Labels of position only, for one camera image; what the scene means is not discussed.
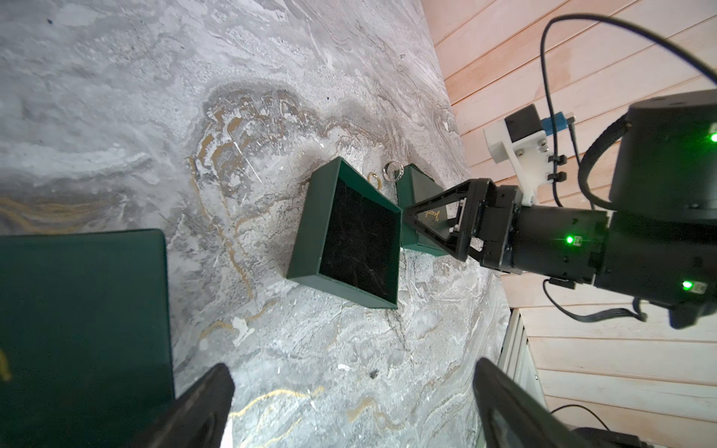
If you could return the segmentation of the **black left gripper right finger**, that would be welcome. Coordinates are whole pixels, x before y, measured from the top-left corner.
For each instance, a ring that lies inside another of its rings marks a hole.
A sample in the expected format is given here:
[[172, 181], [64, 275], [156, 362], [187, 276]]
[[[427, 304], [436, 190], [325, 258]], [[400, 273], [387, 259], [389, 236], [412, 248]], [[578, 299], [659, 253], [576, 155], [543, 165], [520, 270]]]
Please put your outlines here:
[[488, 447], [592, 447], [568, 430], [487, 358], [475, 364], [472, 388]]

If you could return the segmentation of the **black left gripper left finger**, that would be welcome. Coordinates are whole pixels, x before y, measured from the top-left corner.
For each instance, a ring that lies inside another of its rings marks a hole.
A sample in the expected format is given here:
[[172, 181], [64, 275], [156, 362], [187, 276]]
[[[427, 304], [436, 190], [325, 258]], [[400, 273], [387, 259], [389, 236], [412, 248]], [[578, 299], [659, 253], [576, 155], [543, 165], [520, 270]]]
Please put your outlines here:
[[235, 393], [228, 366], [218, 363], [139, 433], [129, 447], [220, 447]]

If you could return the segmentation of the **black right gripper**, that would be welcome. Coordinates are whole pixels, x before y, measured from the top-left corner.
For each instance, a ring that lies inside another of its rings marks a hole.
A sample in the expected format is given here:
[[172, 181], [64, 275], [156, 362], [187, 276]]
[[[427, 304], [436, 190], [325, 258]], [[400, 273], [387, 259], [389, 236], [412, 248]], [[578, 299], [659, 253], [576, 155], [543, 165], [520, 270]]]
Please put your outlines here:
[[513, 266], [511, 232], [523, 192], [470, 179], [403, 210], [403, 222], [458, 261], [518, 272]]

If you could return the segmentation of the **small green box lid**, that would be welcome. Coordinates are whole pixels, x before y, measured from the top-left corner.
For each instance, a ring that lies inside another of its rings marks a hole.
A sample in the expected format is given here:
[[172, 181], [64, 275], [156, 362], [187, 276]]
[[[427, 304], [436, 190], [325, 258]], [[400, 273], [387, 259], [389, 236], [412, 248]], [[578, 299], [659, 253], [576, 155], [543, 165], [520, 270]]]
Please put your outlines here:
[[[414, 164], [408, 164], [403, 167], [403, 175], [398, 180], [396, 187], [398, 205], [403, 210], [444, 191], [441, 186]], [[445, 206], [425, 211], [419, 216], [419, 220], [435, 230], [436, 233], [439, 233], [442, 238], [448, 237], [450, 226], [448, 225], [449, 218]], [[405, 223], [401, 226], [401, 247], [434, 257], [446, 255], [446, 252], [431, 242], [429, 238], [418, 233]]]

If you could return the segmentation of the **small green box base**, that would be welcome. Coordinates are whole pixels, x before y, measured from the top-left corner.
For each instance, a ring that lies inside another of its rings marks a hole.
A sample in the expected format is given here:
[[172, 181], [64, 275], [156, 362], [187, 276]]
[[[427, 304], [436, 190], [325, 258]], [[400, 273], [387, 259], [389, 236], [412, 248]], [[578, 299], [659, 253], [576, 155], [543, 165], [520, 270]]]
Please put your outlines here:
[[396, 309], [403, 211], [341, 157], [310, 178], [287, 279]]

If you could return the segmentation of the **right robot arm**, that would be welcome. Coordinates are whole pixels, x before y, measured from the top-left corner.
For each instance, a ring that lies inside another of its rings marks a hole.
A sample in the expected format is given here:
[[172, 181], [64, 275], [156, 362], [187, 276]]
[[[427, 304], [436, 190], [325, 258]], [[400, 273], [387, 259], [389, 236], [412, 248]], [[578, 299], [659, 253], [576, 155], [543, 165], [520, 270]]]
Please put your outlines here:
[[584, 153], [592, 209], [532, 205], [517, 186], [471, 179], [407, 207], [406, 224], [446, 253], [572, 289], [588, 284], [668, 311], [676, 330], [716, 311], [716, 93], [633, 104]]

